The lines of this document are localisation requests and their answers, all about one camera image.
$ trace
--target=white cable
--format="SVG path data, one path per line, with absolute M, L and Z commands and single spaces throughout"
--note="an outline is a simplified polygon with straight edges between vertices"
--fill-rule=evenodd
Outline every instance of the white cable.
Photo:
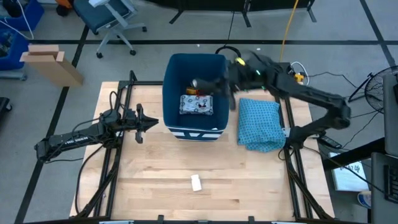
M 24 34 L 22 34 L 21 32 L 19 32 L 17 29 L 15 29 L 15 28 L 13 28 L 12 26 L 8 25 L 8 24 L 6 23 L 6 22 L 7 22 L 6 18 L 4 18 L 4 20 L 5 20 L 6 22 L 3 22 L 3 21 L 1 21 L 1 20 L 0 20 L 0 22 L 1 22 L 2 24 L 4 24 L 4 25 L 8 26 L 9 28 L 13 29 L 14 31 L 16 31 L 18 34 L 22 35 L 22 36 L 25 37 L 26 39 L 28 39 L 28 40 L 34 40 L 35 37 L 33 36 L 32 29 L 30 28 L 30 25 L 29 25 L 29 23 L 27 22 L 27 19 L 26 19 L 26 16 L 25 16 L 25 12 L 24 12 L 24 8 L 22 7 L 22 5 L 21 5 L 21 3 L 19 2 L 19 0 L 17 0 L 17 2 L 18 2 L 18 4 L 19 4 L 19 7 L 21 7 L 22 15 L 24 16 L 25 22 L 26 22 L 26 24 L 27 24 L 27 26 L 28 26 L 28 28 L 29 28 L 29 31 L 30 31 L 30 34 L 31 34 L 32 37 L 29 38 L 29 37 L 25 36 Z
M 306 86 L 308 86 L 308 85 L 310 84 L 310 76 L 308 75 L 308 73 L 307 73 L 307 71 L 306 71 L 304 65 L 301 64 L 300 62 L 293 62 L 293 63 L 291 64 L 291 66 L 293 67 L 294 64 L 300 65 L 301 68 L 304 70 L 305 76 L 307 77 L 307 84 L 306 84 Z

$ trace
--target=blue bin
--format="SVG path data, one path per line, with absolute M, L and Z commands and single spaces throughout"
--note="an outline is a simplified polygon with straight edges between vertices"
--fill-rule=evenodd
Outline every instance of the blue bin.
M 195 78 L 212 81 L 222 77 L 226 59 L 217 54 L 175 54 L 167 65 L 163 82 L 163 117 L 166 127 L 178 139 L 215 141 L 228 123 L 229 101 L 213 96 L 213 115 L 180 114 L 180 97 Z
M 0 70 L 3 71 L 22 68 L 24 63 L 19 62 L 19 59 L 21 58 L 23 52 L 28 51 L 28 41 L 12 29 L 2 29 L 0 30 L 0 35 L 5 32 L 12 33 L 14 38 L 8 51 L 8 55 L 5 57 L 0 57 Z
M 30 28 L 33 31 L 34 29 L 36 29 L 37 24 L 43 16 L 44 9 L 40 5 L 40 3 L 37 2 L 37 0 L 30 0 L 24 9 L 24 12 L 26 20 L 28 21 Z M 0 19 L 17 30 L 29 31 L 23 15 L 18 18 L 0 17 Z M 9 29 L 9 27 L 0 23 L 0 29 Z

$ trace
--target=yellow cable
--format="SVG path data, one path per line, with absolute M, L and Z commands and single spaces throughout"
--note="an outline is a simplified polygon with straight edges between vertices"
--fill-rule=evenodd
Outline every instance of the yellow cable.
M 292 23 L 292 19 L 293 19 L 294 11 L 296 10 L 296 7 L 297 7 L 297 3 L 299 3 L 299 0 L 296 0 L 296 2 L 294 3 L 293 11 L 292 11 L 292 13 L 290 15 L 289 22 L 287 23 L 287 27 L 286 27 L 286 31 L 285 31 L 285 37 L 284 37 L 284 40 L 282 41 L 282 49 L 280 50 L 279 62 L 282 62 L 282 56 L 284 54 L 285 41 L 286 41 L 287 33 L 289 32 L 290 23 Z

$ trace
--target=small white block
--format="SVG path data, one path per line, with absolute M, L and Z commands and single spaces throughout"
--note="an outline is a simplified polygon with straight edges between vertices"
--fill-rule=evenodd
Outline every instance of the small white block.
M 199 175 L 195 174 L 191 176 L 192 190 L 198 191 L 201 190 L 201 183 L 199 179 Z

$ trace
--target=floor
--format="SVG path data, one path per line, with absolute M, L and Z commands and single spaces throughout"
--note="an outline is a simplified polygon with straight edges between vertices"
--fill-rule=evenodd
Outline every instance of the floor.
M 125 45 L 113 42 L 104 48 L 104 57 L 98 59 L 95 52 L 103 33 L 97 36 L 91 32 L 86 34 L 85 25 L 76 14 L 60 17 L 54 6 L 44 6 L 45 14 L 34 31 L 35 40 L 31 42 L 59 44 L 67 59 L 74 61 L 77 70 L 85 77 L 85 82 L 80 88 L 62 89 L 28 66 L 25 67 L 26 81 L 0 80 L 0 96 L 10 98 L 14 106 L 0 127 L 0 163 L 3 166 L 0 172 L 0 201 L 7 204 L 0 208 L 0 223 L 16 220 L 36 164 L 33 146 L 47 133 L 70 132 L 75 124 L 91 119 L 101 82 L 126 80 L 130 70 L 134 70 L 138 80 L 162 80 L 172 54 L 213 53 L 222 46 L 223 41 L 220 40 L 228 38 L 232 17 L 229 39 L 234 40 L 235 44 L 230 45 L 278 60 L 280 43 L 290 16 L 289 10 L 251 12 L 248 18 L 252 27 L 247 28 L 240 13 L 233 16 L 230 12 L 184 12 L 171 25 L 168 21 L 177 13 L 175 10 L 144 1 L 134 2 L 140 11 L 132 21 L 145 22 L 148 32 L 129 30 L 126 32 L 129 40 L 186 41 L 137 42 L 134 45 L 136 56 L 131 56 Z M 316 23 L 303 9 L 295 13 L 283 61 L 299 61 L 309 74 L 325 71 L 344 74 L 359 85 L 370 72 L 378 72 L 393 65 L 394 59 L 398 60 L 397 7 L 395 0 L 315 1 L 312 10 Z M 229 52 L 225 55 L 233 58 Z M 341 77 L 329 75 L 313 77 L 310 86 L 343 96 L 354 91 Z M 353 116 L 373 110 L 365 99 L 353 102 L 351 108 Z M 311 106 L 313 119 L 321 117 L 324 112 Z M 56 126 L 50 125 L 52 120 L 57 120 L 58 114 Z M 345 144 L 374 115 L 355 118 L 349 128 L 329 130 L 327 135 Z M 346 148 L 355 148 L 383 135 L 383 115 L 377 114 Z M 83 152 L 83 148 L 64 152 L 59 158 L 79 158 Z M 26 215 L 20 213 L 17 220 L 34 222 L 68 218 L 80 165 L 81 161 L 44 165 L 29 209 Z M 364 169 L 370 178 L 369 169 Z M 365 222 L 366 209 L 358 205 L 356 193 L 336 192 L 330 174 L 327 173 L 327 176 L 336 217 Z

